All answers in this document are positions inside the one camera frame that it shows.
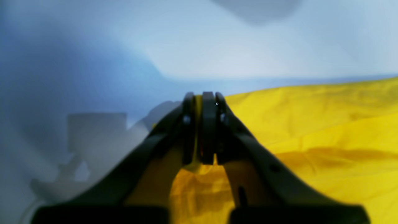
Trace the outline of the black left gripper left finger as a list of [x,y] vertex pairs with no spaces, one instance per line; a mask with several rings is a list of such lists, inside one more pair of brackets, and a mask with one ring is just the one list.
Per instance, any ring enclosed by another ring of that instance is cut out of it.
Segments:
[[34,180],[31,187],[51,206],[40,207],[33,224],[142,224],[168,223],[169,212],[163,205],[125,205],[128,196],[156,159],[162,159],[170,147],[183,139],[193,146],[195,95],[188,92],[184,100],[166,114],[138,146],[130,151],[104,177],[94,177],[95,184],[74,182],[83,162],[98,174],[95,162],[100,152],[113,154],[133,134],[125,129],[123,113],[73,114],[68,117],[68,149],[74,153],[67,164],[59,166],[53,183]]

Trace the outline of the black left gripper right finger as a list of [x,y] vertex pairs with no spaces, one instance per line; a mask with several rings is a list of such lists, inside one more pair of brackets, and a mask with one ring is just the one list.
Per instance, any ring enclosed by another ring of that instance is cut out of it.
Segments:
[[202,96],[201,153],[216,156],[235,208],[229,224],[370,224],[361,205],[333,200],[307,185],[264,148],[219,92]]

